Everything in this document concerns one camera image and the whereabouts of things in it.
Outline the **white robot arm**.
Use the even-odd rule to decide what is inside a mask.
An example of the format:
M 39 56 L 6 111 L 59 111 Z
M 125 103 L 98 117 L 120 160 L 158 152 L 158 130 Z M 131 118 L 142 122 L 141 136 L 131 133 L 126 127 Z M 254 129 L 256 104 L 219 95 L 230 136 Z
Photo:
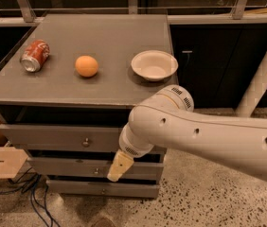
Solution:
M 191 153 L 267 182 L 267 118 L 194 113 L 190 93 L 179 85 L 137 104 L 119 145 L 107 175 L 112 182 L 155 146 Z

